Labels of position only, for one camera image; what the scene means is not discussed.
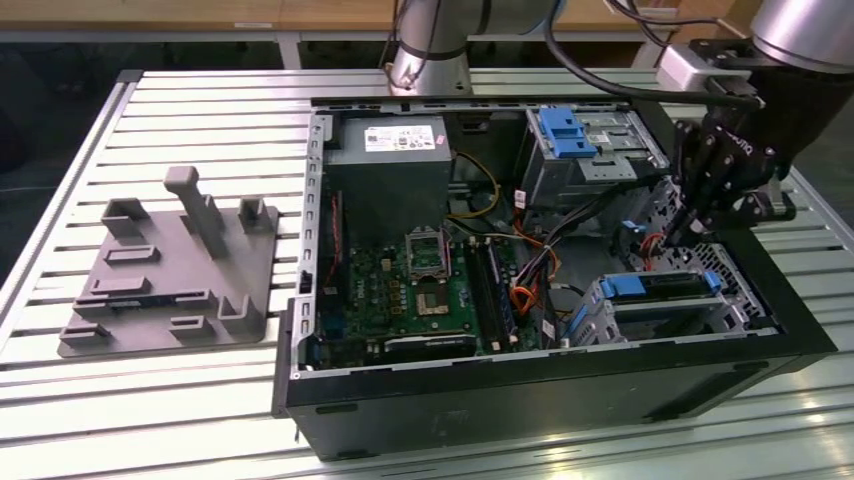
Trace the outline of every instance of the wooden table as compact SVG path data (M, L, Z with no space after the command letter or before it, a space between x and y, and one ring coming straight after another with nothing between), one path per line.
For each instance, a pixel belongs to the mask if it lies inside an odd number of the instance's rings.
M380 41L392 0L0 0L0 42L275 41L284 66L302 67L302 41ZM661 48L603 0L571 0L555 30L563 42L643 44L634 66ZM542 35L483 35L472 41L542 41Z

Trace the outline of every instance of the motherboard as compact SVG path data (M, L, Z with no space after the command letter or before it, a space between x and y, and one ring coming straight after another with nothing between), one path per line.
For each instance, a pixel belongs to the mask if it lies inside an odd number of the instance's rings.
M384 247L352 248L346 301L324 315L320 368L480 356L539 348L516 322L512 246L419 231Z

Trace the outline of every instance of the sticker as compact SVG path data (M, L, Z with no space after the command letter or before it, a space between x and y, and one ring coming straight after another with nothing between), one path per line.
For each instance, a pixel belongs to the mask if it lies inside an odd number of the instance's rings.
M262 22L235 23L235 28L272 28L272 23L262 23Z
M548 338L555 339L555 326L546 319L543 319L543 333Z
M587 140L590 141L590 143L611 143L611 140L608 139L607 135L587 135Z
M524 210L526 200L527 200L527 194L524 193L524 190L516 190L512 194L512 205L518 209Z
M435 150L430 125L402 127L370 127L364 131L366 152L403 152L408 150Z

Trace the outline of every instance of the gray plastic holder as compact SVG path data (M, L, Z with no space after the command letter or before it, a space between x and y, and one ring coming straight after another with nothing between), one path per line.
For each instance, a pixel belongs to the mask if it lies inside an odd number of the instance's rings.
M279 212L259 198L219 210L194 167L164 180L184 211L147 212L113 199L73 315L63 357L169 351L258 342L267 330Z

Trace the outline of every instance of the slotted metal table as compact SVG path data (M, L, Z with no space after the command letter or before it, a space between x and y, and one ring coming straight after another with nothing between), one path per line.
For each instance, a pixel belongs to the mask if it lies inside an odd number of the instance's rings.
M599 74L655 86L651 71ZM483 95L595 92L560 70L476 70L472 77ZM367 70L149 72L120 79L0 291L0 478L854 474L854 236L797 172L787 188L798 218L757 235L841 352L695 419L323 464L294 423L268 417L278 321L260 344L238 350L120 360L57 356L57 332L105 234L105 202L135 196L149 211L177 208L160 183L171 165L196 166L199 188L220 207L252 194L279 208L275 318L295 281L311 99L384 93L383 75ZM703 114L698 107L667 110L674 119Z

